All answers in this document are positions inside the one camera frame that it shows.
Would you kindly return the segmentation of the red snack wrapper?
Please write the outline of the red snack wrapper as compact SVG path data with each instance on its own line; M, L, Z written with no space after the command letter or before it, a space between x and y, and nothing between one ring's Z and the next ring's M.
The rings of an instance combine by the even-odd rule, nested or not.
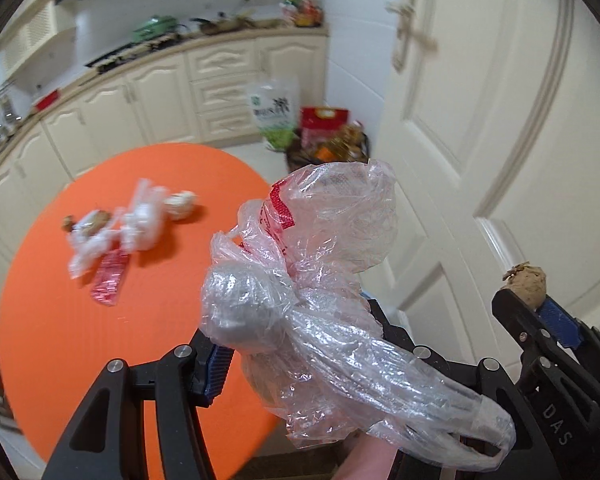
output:
M91 297L96 302L106 307L117 304L129 263L130 255L121 247L110 250L102 257L91 289Z

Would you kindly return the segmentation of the clear bag with bread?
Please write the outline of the clear bag with bread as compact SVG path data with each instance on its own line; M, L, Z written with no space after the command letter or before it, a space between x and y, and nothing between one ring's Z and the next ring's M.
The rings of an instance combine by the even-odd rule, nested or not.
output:
M299 448L361 430L430 464L498 469L516 440L510 415L385 340L370 312L358 277L396 232L388 164L303 167L212 236L200 329L239 353Z

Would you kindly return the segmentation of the kitchen cabinets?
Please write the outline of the kitchen cabinets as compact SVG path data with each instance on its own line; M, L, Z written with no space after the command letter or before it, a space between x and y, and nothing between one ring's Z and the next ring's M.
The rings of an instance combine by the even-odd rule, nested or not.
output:
M0 299L30 226L72 181L144 145L254 138L250 82L294 77L302 104L322 104L327 46L325 27L195 40L84 82L35 115L0 151Z
M66 32L76 28L74 13L53 0L28 9L1 33L0 57L7 79Z

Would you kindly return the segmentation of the pink trouser leg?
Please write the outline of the pink trouser leg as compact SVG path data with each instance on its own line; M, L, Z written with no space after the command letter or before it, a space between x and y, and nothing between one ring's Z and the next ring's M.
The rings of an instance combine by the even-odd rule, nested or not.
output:
M387 480L398 449L363 434L332 480Z

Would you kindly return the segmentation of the orange round table mat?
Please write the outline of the orange round table mat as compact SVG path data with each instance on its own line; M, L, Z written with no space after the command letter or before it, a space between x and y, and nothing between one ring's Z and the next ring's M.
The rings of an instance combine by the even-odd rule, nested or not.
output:
M91 295L92 274L70 278L67 216L129 205L148 179L197 197L183 222L135 254L114 306ZM240 159L200 144L166 143L125 152L90 170L38 216L12 260L0 302L0 372L16 422L48 460L98 373L113 359L140 364L186 344L200 320L200 289L214 233L268 184Z

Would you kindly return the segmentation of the medium ginger piece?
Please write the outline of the medium ginger piece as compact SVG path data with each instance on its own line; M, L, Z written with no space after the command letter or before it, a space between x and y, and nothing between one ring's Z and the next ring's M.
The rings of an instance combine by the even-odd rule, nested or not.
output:
M86 236L93 236L103 229L111 220L112 213L106 210L97 209L91 211L81 220L81 230Z

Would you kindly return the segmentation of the white door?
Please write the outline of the white door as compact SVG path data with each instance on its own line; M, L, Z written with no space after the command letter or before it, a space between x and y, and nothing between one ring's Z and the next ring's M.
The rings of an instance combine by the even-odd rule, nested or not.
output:
M516 372L491 301L526 262L600 330L600 24L582 0L416 0L374 154L398 236L365 289L418 344Z

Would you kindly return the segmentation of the crumpled paper ball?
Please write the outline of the crumpled paper ball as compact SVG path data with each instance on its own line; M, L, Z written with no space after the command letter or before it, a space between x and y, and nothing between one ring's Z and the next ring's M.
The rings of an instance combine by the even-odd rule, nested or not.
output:
M172 221L187 219L194 211L197 195L190 191L182 191L166 196L163 200L166 214Z

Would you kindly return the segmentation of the brown cardboard box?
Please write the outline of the brown cardboard box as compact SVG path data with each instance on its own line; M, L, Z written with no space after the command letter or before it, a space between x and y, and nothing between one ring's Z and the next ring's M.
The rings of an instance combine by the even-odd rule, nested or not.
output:
M291 141L285 151L286 166L288 172L294 172L299 168L310 165L326 164L326 160L317 158L314 149L302 148L299 138ZM365 133L362 134L362 142L352 148L346 162L368 162L370 159L370 139Z

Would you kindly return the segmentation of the red gift bag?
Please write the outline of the red gift bag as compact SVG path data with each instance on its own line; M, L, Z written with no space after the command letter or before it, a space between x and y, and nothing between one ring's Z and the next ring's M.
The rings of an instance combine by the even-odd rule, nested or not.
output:
M300 140L302 148L332 138L349 121L346 108L327 106L302 107L300 114Z

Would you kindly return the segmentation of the red basin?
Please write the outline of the red basin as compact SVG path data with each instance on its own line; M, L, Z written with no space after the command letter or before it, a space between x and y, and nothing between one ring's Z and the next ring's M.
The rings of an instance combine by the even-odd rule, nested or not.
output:
M37 101L33 103L32 110L35 113L41 113L43 110L47 110L50 106L52 106L56 101L60 98L60 91L55 89L50 93L47 93L46 96L42 96Z

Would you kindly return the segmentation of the hanging utensil rack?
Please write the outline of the hanging utensil rack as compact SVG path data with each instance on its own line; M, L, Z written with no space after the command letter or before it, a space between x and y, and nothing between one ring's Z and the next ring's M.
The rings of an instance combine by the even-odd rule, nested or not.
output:
M22 116L16 111L12 102L12 86L8 80L0 85L0 148L5 146L21 127Z

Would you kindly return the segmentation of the gas stove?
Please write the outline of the gas stove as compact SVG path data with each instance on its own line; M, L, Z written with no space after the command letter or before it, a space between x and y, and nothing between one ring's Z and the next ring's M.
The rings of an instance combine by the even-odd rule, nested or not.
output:
M96 70L99 75L110 72L124 64L131 63L138 58L143 58L148 54L166 50L181 44L184 37L177 32L170 32L157 38L140 42L139 44L126 44L120 48L114 49L92 62L85 64L90 70Z

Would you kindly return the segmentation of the condiment bottles group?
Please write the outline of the condiment bottles group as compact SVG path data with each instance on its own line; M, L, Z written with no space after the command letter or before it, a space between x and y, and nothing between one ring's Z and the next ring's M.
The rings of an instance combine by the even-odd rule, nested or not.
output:
M298 28L322 27L324 9L322 0L283 0L279 3L286 25Z

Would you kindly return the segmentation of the green electric pot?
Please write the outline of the green electric pot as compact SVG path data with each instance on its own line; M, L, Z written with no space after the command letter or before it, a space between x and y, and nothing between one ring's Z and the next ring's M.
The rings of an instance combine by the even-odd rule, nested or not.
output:
M148 21L140 24L132 32L134 44L141 44L161 37L178 29L178 19L171 15L154 15Z

